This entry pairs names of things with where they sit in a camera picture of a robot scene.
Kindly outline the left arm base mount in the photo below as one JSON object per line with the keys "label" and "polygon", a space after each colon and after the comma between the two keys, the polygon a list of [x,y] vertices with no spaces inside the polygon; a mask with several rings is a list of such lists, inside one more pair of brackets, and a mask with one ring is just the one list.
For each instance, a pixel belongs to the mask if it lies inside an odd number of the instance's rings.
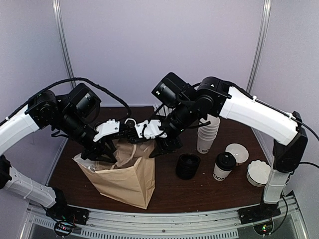
{"label": "left arm base mount", "polygon": [[80,231],[82,226],[87,224],[89,218],[89,210],[67,206],[65,209],[46,208],[46,215],[55,221],[53,231],[55,234],[64,239],[70,236],[74,231]]}

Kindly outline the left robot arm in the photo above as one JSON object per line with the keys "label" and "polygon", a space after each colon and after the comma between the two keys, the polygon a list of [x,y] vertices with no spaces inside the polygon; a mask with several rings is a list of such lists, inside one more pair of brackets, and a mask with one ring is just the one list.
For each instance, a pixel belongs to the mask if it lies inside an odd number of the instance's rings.
{"label": "left robot arm", "polygon": [[100,103],[100,98],[83,83],[66,95],[57,96],[47,88],[31,97],[0,125],[0,187],[36,201],[61,221],[69,220],[73,209],[63,192],[22,175],[4,153],[26,136],[51,126],[83,146],[83,159],[97,161],[105,154],[115,161],[115,148],[107,137],[119,132],[120,122],[111,119],[93,128],[85,121],[92,111],[99,113]]}

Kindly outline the white paper coffee cup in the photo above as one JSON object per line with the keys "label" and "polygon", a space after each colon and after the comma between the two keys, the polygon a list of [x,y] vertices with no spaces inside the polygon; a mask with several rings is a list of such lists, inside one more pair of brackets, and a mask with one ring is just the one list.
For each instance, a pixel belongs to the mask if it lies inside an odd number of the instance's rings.
{"label": "white paper coffee cup", "polygon": [[224,181],[231,172],[232,170],[223,170],[215,164],[213,170],[213,178],[217,181]]}

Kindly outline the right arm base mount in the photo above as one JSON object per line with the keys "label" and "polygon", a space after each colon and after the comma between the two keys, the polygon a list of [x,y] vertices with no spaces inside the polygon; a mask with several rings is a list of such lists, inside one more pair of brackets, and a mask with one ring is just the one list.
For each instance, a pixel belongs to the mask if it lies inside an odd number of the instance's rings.
{"label": "right arm base mount", "polygon": [[281,211],[278,204],[258,204],[238,210],[242,225],[253,224],[254,231],[260,236],[269,236],[275,231],[273,217]]}

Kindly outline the brown paper bag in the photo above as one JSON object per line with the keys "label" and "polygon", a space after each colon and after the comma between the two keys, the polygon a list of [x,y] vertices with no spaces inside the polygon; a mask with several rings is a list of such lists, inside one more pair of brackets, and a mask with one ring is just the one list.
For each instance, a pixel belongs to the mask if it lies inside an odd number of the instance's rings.
{"label": "brown paper bag", "polygon": [[80,169],[105,197],[147,209],[155,190],[155,159],[149,155],[155,148],[155,141],[131,144],[125,139],[114,141],[116,163],[73,157]]}

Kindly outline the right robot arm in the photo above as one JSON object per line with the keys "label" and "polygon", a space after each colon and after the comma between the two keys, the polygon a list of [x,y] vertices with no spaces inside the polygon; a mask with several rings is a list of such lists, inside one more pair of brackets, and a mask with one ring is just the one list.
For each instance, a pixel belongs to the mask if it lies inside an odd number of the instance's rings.
{"label": "right robot arm", "polygon": [[308,143],[300,114],[275,109],[236,84],[216,77],[206,77],[192,86],[170,72],[152,94],[172,109],[164,119],[147,120],[141,133],[156,139],[159,153],[177,149],[174,141],[178,136],[196,120],[208,116],[240,122],[273,138],[274,161],[255,212],[259,219],[267,219],[275,211],[289,174],[297,169]]}

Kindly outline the black cup lid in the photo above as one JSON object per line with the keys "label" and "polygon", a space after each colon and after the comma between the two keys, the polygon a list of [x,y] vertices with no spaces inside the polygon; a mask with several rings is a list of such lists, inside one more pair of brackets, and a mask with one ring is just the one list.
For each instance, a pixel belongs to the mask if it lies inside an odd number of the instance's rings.
{"label": "black cup lid", "polygon": [[230,152],[223,152],[217,155],[215,164],[221,170],[231,171],[236,167],[237,161]]}

